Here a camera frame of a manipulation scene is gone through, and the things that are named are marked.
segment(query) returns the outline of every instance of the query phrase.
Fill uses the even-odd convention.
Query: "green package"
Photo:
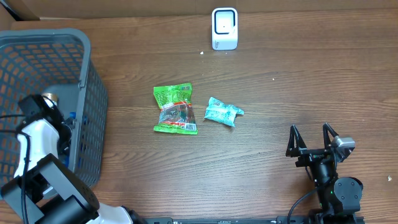
[[[160,108],[159,123],[154,131],[198,134],[191,94],[191,83],[154,87],[154,96]]]

